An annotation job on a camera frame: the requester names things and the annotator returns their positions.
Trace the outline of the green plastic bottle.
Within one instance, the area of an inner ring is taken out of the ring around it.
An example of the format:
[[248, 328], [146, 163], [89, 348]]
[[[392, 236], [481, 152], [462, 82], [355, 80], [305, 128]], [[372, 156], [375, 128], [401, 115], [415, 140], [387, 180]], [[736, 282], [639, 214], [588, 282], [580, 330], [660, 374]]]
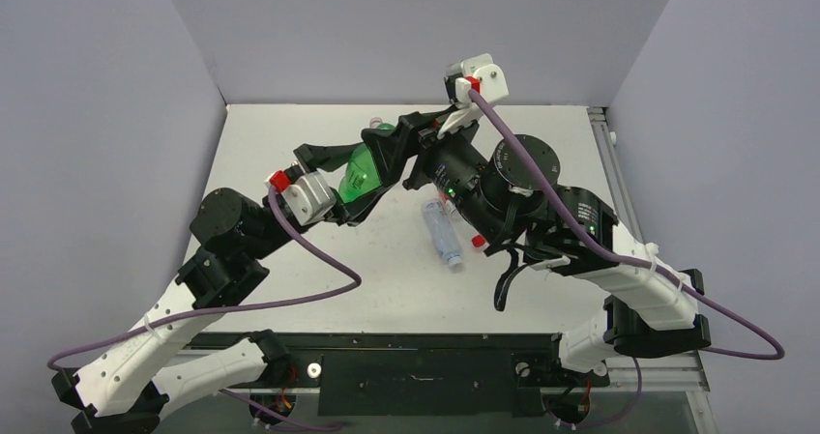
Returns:
[[337, 192], [342, 203], [354, 200], [383, 187], [372, 152], [365, 143], [351, 154]]

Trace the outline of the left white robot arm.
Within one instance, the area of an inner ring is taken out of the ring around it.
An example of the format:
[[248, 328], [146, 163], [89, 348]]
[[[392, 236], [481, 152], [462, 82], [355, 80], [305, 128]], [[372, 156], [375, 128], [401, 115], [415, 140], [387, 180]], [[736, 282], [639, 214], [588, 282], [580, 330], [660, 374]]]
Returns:
[[324, 174], [351, 166], [367, 145], [311, 146], [268, 180], [254, 201], [232, 188], [202, 200], [190, 231], [199, 246], [161, 297], [127, 333], [95, 344], [99, 356], [80, 368], [49, 360], [59, 399], [77, 411], [76, 433], [150, 433], [181, 407], [235, 385], [291, 381], [290, 354], [270, 330], [241, 335], [224, 350], [192, 362], [172, 359], [228, 313], [249, 310], [248, 295], [268, 276], [262, 260], [290, 242], [302, 243], [315, 224], [356, 225], [397, 181], [402, 160], [372, 152], [372, 188], [344, 197]]

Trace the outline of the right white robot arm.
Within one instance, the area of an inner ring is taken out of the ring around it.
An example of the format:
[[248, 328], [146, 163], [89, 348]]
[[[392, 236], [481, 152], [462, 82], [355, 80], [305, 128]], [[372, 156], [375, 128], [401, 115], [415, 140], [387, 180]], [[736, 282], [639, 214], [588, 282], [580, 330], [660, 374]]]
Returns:
[[508, 132], [484, 156], [473, 145], [478, 122], [445, 131], [450, 117], [447, 110], [415, 112], [392, 128], [364, 130], [362, 139], [384, 186], [434, 185], [487, 237], [487, 255], [510, 255], [495, 286], [497, 310], [506, 308], [519, 273], [537, 266], [606, 293], [601, 309], [561, 332], [546, 355], [553, 380], [568, 383], [613, 356], [654, 359], [710, 346], [694, 298], [698, 272], [663, 264], [593, 192], [560, 185], [561, 163], [544, 141]]

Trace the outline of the clear bottle blue cap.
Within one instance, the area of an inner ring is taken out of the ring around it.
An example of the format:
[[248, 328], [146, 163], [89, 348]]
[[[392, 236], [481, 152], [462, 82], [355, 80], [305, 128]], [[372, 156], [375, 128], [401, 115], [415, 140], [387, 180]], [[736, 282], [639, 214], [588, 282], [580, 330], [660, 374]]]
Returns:
[[443, 204], [438, 199], [425, 201], [421, 213], [433, 245], [452, 273], [463, 267], [462, 250]]

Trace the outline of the clear bottle red blue label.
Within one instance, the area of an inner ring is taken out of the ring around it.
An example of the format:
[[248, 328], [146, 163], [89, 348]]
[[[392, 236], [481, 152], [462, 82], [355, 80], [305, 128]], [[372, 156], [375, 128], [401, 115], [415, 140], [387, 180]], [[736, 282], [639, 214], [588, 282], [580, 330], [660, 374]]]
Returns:
[[453, 200], [444, 193], [439, 193], [439, 198], [443, 204], [445, 214], [448, 216], [451, 226], [460, 239], [474, 250], [483, 250], [487, 246], [487, 241], [458, 211]]

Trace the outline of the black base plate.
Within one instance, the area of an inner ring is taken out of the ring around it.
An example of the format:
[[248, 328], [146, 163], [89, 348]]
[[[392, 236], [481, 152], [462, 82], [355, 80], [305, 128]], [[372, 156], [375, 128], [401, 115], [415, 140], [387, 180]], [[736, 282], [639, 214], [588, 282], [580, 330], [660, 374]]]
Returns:
[[279, 333], [278, 342], [285, 361], [240, 389], [315, 394], [324, 417], [538, 417], [544, 401], [569, 404], [612, 387], [615, 374], [562, 368], [551, 333]]

